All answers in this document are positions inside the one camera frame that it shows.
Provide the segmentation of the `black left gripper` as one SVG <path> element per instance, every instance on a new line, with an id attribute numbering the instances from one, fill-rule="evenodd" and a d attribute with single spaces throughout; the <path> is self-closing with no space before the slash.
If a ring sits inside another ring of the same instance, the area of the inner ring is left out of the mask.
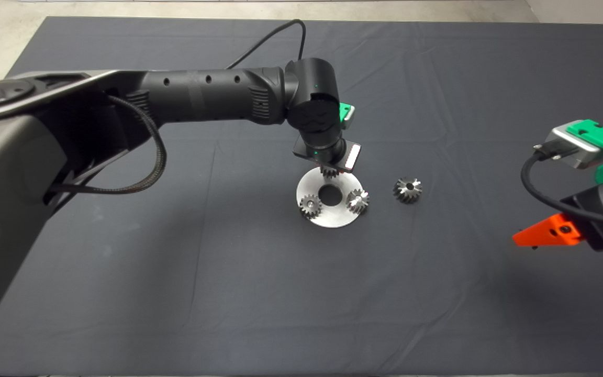
<path id="1" fill-rule="evenodd" d="M 352 172 L 361 153 L 361 145 L 347 139 L 339 139 L 327 148 L 314 148 L 298 138 L 293 153 L 296 157 L 329 169 Z"/>

